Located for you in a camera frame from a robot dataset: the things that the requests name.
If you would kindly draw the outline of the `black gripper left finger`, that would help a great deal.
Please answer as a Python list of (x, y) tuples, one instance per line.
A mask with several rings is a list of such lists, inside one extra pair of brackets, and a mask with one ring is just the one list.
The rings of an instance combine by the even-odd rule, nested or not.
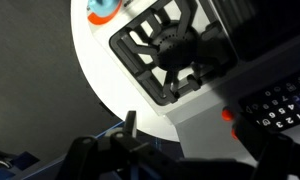
[(102, 138), (76, 138), (56, 180), (100, 180), (107, 173), (114, 173), (121, 180), (163, 180), (152, 162), (156, 150), (136, 139), (136, 115), (136, 111), (129, 111), (124, 125)]

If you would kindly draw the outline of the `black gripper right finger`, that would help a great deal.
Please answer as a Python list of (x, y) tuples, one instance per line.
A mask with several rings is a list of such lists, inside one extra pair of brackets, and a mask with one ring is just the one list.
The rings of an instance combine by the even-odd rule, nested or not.
[(300, 180), (300, 144), (282, 133), (265, 130), (240, 114), (232, 126), (240, 143), (257, 161), (251, 180)]

